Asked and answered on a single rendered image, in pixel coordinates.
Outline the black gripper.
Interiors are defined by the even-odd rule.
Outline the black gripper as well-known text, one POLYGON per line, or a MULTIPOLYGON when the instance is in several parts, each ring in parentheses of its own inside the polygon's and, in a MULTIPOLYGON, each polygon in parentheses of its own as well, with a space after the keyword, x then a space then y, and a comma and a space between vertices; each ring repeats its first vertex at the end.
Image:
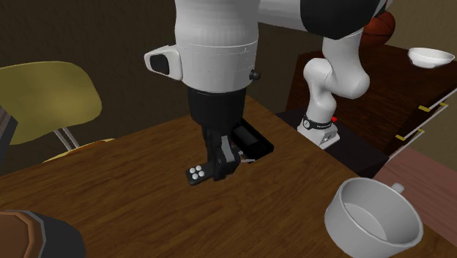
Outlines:
POLYGON ((240 163, 237 149, 232 147, 231 139, 225 135, 230 134, 232 128, 241 120, 245 96, 246 89, 211 93, 187 88, 190 115, 203 127, 207 162, 212 165, 214 181, 223 180, 227 175, 233 174, 240 163))

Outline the black remote control white buttons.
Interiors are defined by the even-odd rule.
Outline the black remote control white buttons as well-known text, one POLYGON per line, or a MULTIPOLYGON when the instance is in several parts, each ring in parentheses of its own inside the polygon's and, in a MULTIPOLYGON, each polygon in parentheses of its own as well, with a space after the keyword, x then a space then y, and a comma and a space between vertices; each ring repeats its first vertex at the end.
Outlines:
POLYGON ((211 163, 205 163, 193 166, 186 170, 185 175, 190 185, 198 185, 199 183, 212 178, 213 167, 211 163))

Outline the black rectangular box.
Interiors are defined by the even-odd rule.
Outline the black rectangular box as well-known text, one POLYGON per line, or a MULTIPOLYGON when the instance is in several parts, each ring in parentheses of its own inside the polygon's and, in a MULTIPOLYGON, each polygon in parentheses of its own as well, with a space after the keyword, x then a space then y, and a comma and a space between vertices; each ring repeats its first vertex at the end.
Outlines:
POLYGON ((231 138, 245 163, 257 161, 274 150, 274 145, 244 119, 233 128, 231 138))

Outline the dark robot stand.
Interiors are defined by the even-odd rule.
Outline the dark robot stand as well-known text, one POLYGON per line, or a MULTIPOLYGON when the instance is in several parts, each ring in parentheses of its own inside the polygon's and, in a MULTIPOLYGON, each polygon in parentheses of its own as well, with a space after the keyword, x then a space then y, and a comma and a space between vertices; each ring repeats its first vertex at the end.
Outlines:
POLYGON ((339 120, 335 122, 340 139, 324 149, 360 177, 373 178, 389 157, 362 139, 339 120))

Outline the white cup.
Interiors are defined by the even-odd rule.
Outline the white cup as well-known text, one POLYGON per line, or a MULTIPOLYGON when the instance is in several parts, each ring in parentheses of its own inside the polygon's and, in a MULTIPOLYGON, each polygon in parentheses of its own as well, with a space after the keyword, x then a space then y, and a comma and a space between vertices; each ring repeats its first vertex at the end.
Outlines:
POLYGON ((423 222, 403 191, 365 177, 344 181, 324 214, 328 235, 353 258, 389 258, 416 246, 423 222))

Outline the dark wooden chest of drawers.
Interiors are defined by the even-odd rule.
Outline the dark wooden chest of drawers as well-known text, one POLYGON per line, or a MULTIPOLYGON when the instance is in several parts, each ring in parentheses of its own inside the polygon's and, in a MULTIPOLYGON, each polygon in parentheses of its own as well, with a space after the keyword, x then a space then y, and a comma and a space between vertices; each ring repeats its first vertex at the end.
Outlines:
POLYGON ((457 90, 457 58, 425 69, 414 66, 407 53, 389 45, 361 49, 360 61, 371 80, 368 91, 355 100, 335 99, 338 129, 350 129, 385 155, 407 144, 457 90))

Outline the yellow chair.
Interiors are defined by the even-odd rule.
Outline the yellow chair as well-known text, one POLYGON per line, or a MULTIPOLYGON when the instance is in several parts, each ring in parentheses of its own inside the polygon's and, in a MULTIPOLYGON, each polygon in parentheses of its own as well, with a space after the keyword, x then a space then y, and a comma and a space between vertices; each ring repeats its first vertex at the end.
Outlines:
POLYGON ((0 67, 0 163, 8 146, 33 141, 53 131, 66 152, 86 149, 69 126, 100 115, 102 101, 88 74, 69 62, 30 62, 0 67))

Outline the brown and black object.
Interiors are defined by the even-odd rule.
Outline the brown and black object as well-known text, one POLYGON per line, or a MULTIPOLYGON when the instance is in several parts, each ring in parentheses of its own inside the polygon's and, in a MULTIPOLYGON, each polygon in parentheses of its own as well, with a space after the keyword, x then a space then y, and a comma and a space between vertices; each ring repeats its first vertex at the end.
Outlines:
POLYGON ((30 210, 0 211, 0 258, 87 258, 81 233, 30 210))

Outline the orange basketball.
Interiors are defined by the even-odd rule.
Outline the orange basketball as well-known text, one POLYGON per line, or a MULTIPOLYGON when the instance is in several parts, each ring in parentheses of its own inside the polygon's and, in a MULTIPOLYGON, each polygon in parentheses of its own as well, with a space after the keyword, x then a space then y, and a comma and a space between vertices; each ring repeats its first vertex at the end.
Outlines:
POLYGON ((395 31, 395 18, 388 12, 375 16, 364 27, 363 35, 360 40, 361 48, 376 47, 384 45, 395 31))

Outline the white bowl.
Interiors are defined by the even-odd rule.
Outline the white bowl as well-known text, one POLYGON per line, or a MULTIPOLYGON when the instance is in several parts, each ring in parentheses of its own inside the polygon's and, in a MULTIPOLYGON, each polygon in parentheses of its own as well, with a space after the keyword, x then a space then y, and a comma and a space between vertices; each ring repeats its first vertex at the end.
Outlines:
POLYGON ((410 48, 407 56, 414 66, 425 69, 442 67, 455 59, 453 54, 433 48, 410 48))

